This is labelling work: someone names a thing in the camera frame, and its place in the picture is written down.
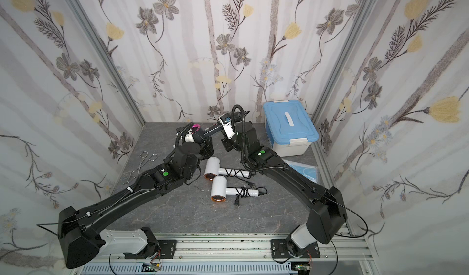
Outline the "dark grey pink hair dryer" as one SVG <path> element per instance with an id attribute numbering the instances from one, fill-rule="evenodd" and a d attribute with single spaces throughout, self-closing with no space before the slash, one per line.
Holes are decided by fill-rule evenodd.
<path id="1" fill-rule="evenodd" d="M 210 138 L 213 135 L 221 132 L 222 130 L 222 125 L 218 122 L 208 127 L 203 127 L 201 124 L 194 123 L 190 127 L 189 132 L 186 134 L 186 138 L 188 138 L 189 136 L 195 137 L 196 135 L 201 138 Z"/>

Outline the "white hair dryer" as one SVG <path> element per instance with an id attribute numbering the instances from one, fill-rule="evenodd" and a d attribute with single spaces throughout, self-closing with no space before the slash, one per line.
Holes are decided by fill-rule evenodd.
<path id="1" fill-rule="evenodd" d="M 207 160 L 205 172 L 203 175 L 205 179 L 212 181 L 216 176 L 250 179 L 252 176 L 255 176 L 255 173 L 240 169 L 223 168 L 221 167 L 220 159 L 217 157 L 210 157 Z"/>
<path id="2" fill-rule="evenodd" d="M 259 197 L 260 192 L 257 189 L 232 188 L 227 186 L 227 179 L 223 176 L 216 176 L 212 180 L 210 199 L 214 202 L 224 202 L 227 196 L 236 196 L 237 198 Z"/>

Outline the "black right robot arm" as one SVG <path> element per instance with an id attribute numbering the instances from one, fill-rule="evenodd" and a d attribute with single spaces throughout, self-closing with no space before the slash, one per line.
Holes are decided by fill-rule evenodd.
<path id="1" fill-rule="evenodd" d="M 348 218 L 339 189 L 323 187 L 290 167 L 273 149 L 260 143 L 250 122 L 235 124 L 232 121 L 224 134 L 226 150 L 240 152 L 241 164 L 246 170 L 273 179 L 309 208 L 307 222 L 286 238 L 290 255 L 299 257 L 316 242 L 329 244 Z"/>

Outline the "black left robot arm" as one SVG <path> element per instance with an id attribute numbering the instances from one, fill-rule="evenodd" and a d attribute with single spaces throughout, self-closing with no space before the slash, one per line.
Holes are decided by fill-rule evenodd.
<path id="1" fill-rule="evenodd" d="M 59 213 L 57 238 L 68 269 L 96 258 L 105 245 L 100 234 L 110 224 L 192 179 L 200 162 L 214 154 L 211 136 L 198 131 L 192 137 L 191 142 L 175 143 L 162 164 L 141 173 L 126 189 L 88 207 L 67 207 Z"/>

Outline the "blue lid storage box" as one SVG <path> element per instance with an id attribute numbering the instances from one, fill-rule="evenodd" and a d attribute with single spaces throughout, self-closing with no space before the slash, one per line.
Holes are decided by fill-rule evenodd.
<path id="1" fill-rule="evenodd" d="M 298 100 L 264 103 L 265 128 L 271 148 L 281 157 L 303 155 L 319 133 Z"/>

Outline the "metal tongs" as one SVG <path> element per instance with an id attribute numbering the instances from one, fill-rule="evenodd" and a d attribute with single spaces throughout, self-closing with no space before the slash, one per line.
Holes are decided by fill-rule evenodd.
<path id="1" fill-rule="evenodd" d="M 137 169 L 134 170 L 134 171 L 131 171 L 129 173 L 129 176 L 128 176 L 127 180 L 124 181 L 123 185 L 129 184 L 131 181 L 136 179 L 140 175 L 140 172 L 141 172 L 142 168 L 147 163 L 154 162 L 158 158 L 158 155 L 155 154 L 155 153 L 149 154 L 148 151 L 142 151 L 139 155 L 139 158 L 140 158 L 140 162 L 139 162 L 139 165 L 138 165 Z"/>

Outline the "aluminium mounting rail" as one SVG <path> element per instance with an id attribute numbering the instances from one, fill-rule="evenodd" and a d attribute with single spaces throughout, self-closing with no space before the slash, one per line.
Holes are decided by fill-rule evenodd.
<path id="1" fill-rule="evenodd" d="M 104 255 L 71 275 L 377 275 L 364 239 L 338 237 L 314 244 L 300 257 L 287 253 L 283 235 L 160 235 L 154 259 Z"/>

